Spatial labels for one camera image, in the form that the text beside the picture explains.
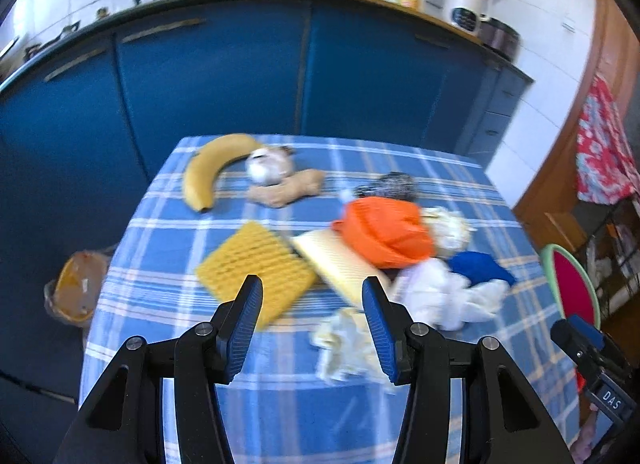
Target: orange cloth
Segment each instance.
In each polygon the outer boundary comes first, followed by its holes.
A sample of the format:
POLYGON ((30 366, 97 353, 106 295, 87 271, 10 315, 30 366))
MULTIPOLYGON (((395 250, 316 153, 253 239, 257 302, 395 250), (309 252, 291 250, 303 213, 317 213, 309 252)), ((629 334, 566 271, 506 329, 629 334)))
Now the orange cloth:
POLYGON ((402 269, 435 254, 420 208, 411 202, 383 197, 356 199, 346 205, 343 218, 331 227, 379 269, 402 269))

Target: wooden door frame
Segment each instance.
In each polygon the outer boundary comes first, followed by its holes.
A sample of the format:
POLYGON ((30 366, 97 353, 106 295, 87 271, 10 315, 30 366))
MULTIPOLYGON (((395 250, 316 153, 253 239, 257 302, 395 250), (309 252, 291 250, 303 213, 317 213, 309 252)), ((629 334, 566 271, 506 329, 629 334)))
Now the wooden door frame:
POLYGON ((586 235, 572 215, 578 202, 575 165, 578 121, 597 72, 609 82, 622 115, 636 83, 640 45, 613 0, 596 0, 591 49, 574 103, 553 148, 513 212, 537 249, 557 243, 574 251, 586 235))

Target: red floral cloth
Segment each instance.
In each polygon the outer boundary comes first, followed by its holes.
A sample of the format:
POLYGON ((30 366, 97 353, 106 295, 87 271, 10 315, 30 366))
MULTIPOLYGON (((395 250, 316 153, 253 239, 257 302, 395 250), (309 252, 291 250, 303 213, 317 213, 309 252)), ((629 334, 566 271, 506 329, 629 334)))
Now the red floral cloth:
POLYGON ((578 121, 578 198, 596 204, 615 204, 640 193, 625 129, 607 82, 596 75, 578 121))

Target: table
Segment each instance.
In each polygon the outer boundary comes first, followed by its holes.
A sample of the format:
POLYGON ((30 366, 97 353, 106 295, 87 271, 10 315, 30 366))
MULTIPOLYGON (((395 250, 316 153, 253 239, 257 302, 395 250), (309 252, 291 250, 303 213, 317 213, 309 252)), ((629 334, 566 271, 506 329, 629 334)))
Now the table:
MULTIPOLYGON (((342 208, 340 192, 389 171, 416 177, 421 206, 459 210, 477 229, 470 250, 491 253, 518 279, 498 318, 470 323, 456 339, 496 336, 542 398, 568 442, 578 432, 574 366, 551 342, 559 319, 538 257, 508 206, 473 161, 399 145, 318 137, 258 136, 290 144, 298 169, 327 171, 322 195, 282 209, 244 198, 244 164, 226 169, 211 212, 197 214, 182 201, 182 172, 191 155, 213 137, 180 141, 143 197, 116 250, 88 339, 80 396, 86 398, 125 339, 175 338, 209 320, 218 301, 199 284, 194 268, 249 219, 284 236, 327 227, 342 208)), ((255 333, 242 372, 218 396, 234 459, 242 464, 388 464, 398 437, 407 387, 353 377, 328 385, 315 376, 318 349, 309 332, 348 306, 326 287, 307 292, 265 332, 255 333)), ((167 462, 180 456, 173 381, 166 380, 164 430, 167 462)), ((449 455, 460 451, 461 388, 452 381, 449 455)))

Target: cabinet door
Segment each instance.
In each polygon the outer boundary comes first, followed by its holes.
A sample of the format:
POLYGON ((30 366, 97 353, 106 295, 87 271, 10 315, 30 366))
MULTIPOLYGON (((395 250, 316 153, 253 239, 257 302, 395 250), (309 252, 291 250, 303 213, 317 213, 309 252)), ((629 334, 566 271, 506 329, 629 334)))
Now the cabinet door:
POLYGON ((13 165, 8 212, 16 239, 68 256, 120 240, 147 179, 122 107, 110 36, 47 61, 0 98, 13 165))
POLYGON ((489 166, 510 121, 510 117, 487 111, 466 155, 477 160, 483 168, 489 166))
POLYGON ((217 2, 119 30, 122 87, 151 175, 182 137, 295 133, 306 11, 302 2, 217 2))
POLYGON ((524 78, 509 68, 503 68, 487 110, 512 115, 526 87, 527 81, 524 78))
POLYGON ((493 88, 492 79, 495 76, 484 79, 486 71, 484 59, 478 50, 460 46, 451 51, 438 104, 420 147, 459 153, 456 149, 458 141, 464 135, 470 119, 484 110, 490 93, 487 87, 493 88))
POLYGON ((404 19, 315 4, 302 134, 420 145, 449 52, 404 19))

